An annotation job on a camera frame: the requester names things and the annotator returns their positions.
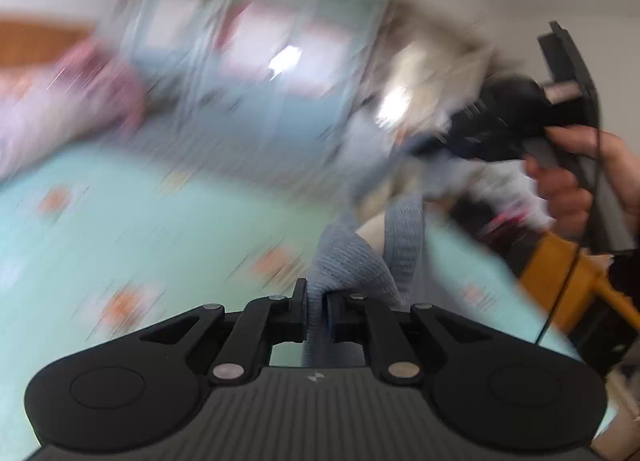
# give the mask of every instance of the room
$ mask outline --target room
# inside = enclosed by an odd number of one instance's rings
[[[0,0],[0,461],[38,448],[22,399],[44,365],[203,304],[290,296],[393,149],[492,76],[550,81],[537,37],[554,20],[602,128],[640,154],[639,0]],[[500,206],[551,224],[521,161],[449,161],[427,165],[430,195],[480,174]],[[360,222],[413,180],[383,182]],[[548,308],[433,224],[449,295],[533,341]],[[558,327],[544,345],[579,357]],[[301,350],[277,345],[271,364],[300,365]],[[638,448],[631,436],[607,458]]]

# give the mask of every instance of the black handheld controller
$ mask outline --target black handheld controller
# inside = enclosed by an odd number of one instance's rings
[[[431,305],[325,299],[352,369],[270,367],[306,335],[306,281],[241,313],[198,307],[48,365],[25,409],[33,461],[599,459],[586,365]]]
[[[596,161],[569,154],[545,136],[547,126],[581,124],[600,128],[600,102],[593,80],[569,33],[552,22],[538,38],[554,83],[541,86],[525,76],[489,80],[478,101],[450,117],[441,134],[411,141],[405,152],[428,157],[446,148],[462,158],[521,159],[531,154],[545,168],[562,167],[594,191]],[[604,174],[598,181],[585,245],[594,254],[618,255],[636,248],[620,202]]]

